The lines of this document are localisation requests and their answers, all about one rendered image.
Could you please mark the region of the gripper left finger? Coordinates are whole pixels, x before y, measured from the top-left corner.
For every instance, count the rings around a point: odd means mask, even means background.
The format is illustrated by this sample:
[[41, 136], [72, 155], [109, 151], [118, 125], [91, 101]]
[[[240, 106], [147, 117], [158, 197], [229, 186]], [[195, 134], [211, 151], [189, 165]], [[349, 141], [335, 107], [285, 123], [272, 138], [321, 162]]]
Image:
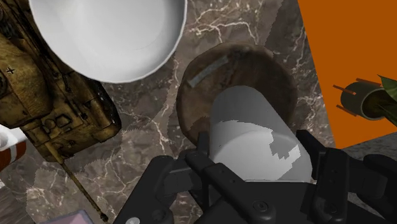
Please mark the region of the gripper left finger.
[[203, 212], [194, 224], [276, 224], [275, 207], [208, 151], [209, 136], [202, 132], [194, 150], [177, 159], [153, 158], [113, 224], [175, 224], [170, 206], [182, 192], [190, 192]]

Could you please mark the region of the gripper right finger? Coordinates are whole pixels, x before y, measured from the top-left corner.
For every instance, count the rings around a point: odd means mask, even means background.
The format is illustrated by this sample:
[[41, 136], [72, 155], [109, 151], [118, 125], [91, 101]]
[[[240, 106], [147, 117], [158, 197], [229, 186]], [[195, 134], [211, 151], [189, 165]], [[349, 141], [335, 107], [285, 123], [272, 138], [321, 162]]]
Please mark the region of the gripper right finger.
[[[314, 224], [397, 224], [397, 161], [380, 154], [352, 158], [343, 150], [325, 147], [307, 130], [298, 130], [296, 137], [310, 155], [312, 178], [317, 181], [309, 210]], [[377, 221], [367, 211], [351, 211], [349, 192], [384, 220]]]

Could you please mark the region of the white cylinder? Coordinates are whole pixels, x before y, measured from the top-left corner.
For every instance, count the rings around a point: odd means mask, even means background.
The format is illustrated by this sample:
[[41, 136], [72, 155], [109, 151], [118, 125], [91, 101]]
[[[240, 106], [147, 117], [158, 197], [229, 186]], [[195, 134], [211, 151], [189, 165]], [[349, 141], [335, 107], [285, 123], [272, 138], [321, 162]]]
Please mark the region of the white cylinder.
[[210, 159], [244, 181], [311, 181], [307, 150], [256, 89], [222, 91], [212, 104], [210, 123]]

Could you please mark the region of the potted plant in dark pot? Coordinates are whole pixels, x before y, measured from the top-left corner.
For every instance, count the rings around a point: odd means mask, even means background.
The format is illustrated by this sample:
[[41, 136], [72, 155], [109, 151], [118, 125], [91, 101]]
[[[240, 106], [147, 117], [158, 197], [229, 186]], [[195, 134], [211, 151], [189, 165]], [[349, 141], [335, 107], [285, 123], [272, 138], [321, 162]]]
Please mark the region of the potted plant in dark pot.
[[342, 88], [337, 108], [353, 116], [375, 121], [387, 119], [397, 127], [397, 80], [379, 75], [381, 83], [357, 78]]

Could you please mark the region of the pink flat object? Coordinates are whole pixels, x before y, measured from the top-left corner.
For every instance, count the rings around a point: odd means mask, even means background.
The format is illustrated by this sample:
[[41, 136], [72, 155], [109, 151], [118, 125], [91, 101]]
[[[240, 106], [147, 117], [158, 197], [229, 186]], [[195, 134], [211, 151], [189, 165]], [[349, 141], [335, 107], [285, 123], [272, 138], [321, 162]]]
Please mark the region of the pink flat object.
[[40, 224], [94, 224], [87, 212], [83, 209], [65, 214]]

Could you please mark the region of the brown round slotted disc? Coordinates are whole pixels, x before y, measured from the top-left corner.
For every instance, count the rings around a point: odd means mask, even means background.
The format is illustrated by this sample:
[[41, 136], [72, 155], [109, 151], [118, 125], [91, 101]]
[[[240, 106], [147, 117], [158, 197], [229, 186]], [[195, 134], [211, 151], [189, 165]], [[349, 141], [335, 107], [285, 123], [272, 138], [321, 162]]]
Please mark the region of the brown round slotted disc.
[[199, 132], [209, 130], [216, 96], [236, 85], [253, 87], [265, 96], [283, 121], [291, 126], [297, 104], [293, 76], [261, 45], [242, 42], [219, 44], [187, 66], [176, 98], [183, 135], [193, 144]]

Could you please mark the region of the brown toy tank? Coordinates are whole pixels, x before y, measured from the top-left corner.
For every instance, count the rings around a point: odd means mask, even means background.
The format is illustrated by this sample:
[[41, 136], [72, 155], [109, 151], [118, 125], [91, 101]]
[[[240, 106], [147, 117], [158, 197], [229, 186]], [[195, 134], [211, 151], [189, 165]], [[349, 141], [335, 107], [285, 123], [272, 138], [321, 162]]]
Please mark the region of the brown toy tank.
[[20, 128], [108, 221], [65, 161], [117, 135], [120, 117], [100, 82], [77, 73], [49, 49], [28, 0], [0, 0], [0, 124]]

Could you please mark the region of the white bowl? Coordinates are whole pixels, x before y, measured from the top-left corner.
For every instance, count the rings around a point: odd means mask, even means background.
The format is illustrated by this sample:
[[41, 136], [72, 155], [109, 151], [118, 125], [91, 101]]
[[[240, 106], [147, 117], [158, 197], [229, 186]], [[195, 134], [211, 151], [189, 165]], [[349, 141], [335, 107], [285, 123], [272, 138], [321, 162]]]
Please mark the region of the white bowl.
[[87, 78], [128, 83], [158, 71], [175, 52], [187, 0], [29, 0], [46, 44]]

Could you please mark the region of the red and white object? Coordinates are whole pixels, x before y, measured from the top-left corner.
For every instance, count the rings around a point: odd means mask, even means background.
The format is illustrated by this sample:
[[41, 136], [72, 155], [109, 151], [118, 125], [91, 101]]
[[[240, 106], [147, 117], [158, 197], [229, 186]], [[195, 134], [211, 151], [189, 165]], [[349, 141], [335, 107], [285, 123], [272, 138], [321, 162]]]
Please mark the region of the red and white object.
[[25, 154], [26, 141], [20, 128], [9, 129], [0, 124], [0, 172]]

